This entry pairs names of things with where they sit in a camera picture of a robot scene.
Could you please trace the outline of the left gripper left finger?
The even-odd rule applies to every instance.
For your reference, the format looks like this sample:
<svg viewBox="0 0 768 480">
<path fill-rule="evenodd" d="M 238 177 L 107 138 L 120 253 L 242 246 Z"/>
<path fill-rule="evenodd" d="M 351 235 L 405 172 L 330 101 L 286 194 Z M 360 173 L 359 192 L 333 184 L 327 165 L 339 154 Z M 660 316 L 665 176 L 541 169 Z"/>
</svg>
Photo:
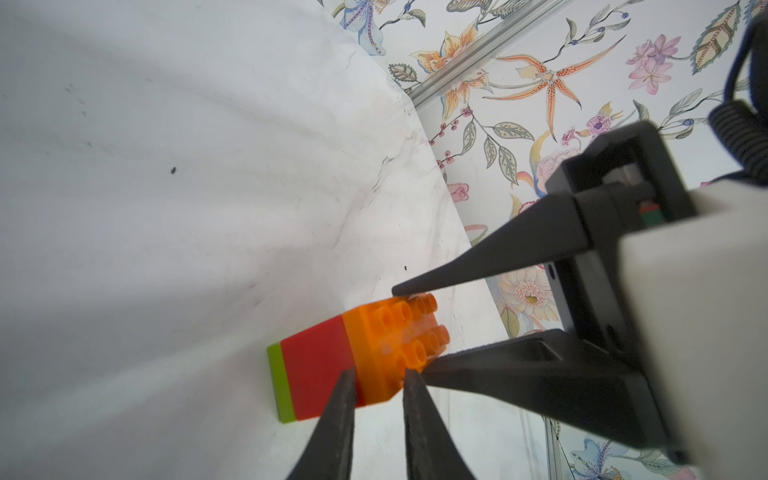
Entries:
<svg viewBox="0 0 768 480">
<path fill-rule="evenodd" d="M 351 477 L 357 401 L 356 375 L 349 369 L 340 375 L 289 480 Z"/>
</svg>

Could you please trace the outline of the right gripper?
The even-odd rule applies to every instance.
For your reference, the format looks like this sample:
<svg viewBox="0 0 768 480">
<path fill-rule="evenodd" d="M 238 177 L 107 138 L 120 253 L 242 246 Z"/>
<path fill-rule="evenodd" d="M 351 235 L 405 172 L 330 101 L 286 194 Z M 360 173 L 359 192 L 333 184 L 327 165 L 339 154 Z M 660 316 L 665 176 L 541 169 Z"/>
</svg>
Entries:
<svg viewBox="0 0 768 480">
<path fill-rule="evenodd" d="M 546 188 L 550 195 L 458 258 L 391 293 L 409 297 L 555 261 L 548 268 L 562 324 L 593 345 L 548 330 L 440 357 L 422 377 L 635 449 L 663 447 L 666 429 L 638 370 L 643 347 L 620 284 L 619 243 L 692 218 L 696 208 L 649 121 L 599 136 L 564 160 Z"/>
</svg>

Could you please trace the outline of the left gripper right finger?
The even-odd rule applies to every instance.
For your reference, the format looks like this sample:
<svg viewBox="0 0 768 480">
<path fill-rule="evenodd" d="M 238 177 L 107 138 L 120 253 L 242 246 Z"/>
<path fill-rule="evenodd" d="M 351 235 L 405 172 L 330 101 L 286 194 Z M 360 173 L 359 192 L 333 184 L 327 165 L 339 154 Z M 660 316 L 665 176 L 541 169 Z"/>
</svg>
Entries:
<svg viewBox="0 0 768 480">
<path fill-rule="evenodd" d="M 403 408 L 407 478 L 474 479 L 415 370 L 405 373 Z"/>
</svg>

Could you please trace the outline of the red long brick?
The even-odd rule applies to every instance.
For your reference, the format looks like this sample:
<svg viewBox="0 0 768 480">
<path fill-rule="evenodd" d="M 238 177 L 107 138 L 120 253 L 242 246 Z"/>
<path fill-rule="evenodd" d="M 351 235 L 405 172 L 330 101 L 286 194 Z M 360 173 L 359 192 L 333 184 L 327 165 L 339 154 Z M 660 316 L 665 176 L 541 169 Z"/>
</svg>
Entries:
<svg viewBox="0 0 768 480">
<path fill-rule="evenodd" d="M 287 337 L 280 347 L 295 418 L 319 417 L 341 374 L 356 371 L 343 317 Z"/>
</svg>

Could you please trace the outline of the orange tall long brick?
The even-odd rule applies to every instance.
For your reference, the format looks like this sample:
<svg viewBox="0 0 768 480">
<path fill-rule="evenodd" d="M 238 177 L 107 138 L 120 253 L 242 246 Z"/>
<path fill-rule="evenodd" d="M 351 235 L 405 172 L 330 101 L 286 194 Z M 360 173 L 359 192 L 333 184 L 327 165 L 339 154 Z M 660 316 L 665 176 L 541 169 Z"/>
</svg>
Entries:
<svg viewBox="0 0 768 480">
<path fill-rule="evenodd" d="M 342 314 L 355 362 L 360 404 L 391 399 L 408 370 L 421 372 L 446 352 L 447 328 L 438 323 L 438 304 L 430 294 L 393 297 Z"/>
</svg>

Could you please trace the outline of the lime green long brick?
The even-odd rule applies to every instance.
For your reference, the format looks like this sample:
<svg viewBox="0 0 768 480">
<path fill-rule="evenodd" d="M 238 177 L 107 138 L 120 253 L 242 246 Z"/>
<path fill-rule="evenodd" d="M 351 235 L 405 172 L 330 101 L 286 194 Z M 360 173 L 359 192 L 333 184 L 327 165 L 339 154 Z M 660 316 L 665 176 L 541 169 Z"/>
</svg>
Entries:
<svg viewBox="0 0 768 480">
<path fill-rule="evenodd" d="M 267 356 L 279 421 L 283 424 L 295 422 L 297 417 L 281 344 L 269 345 Z"/>
</svg>

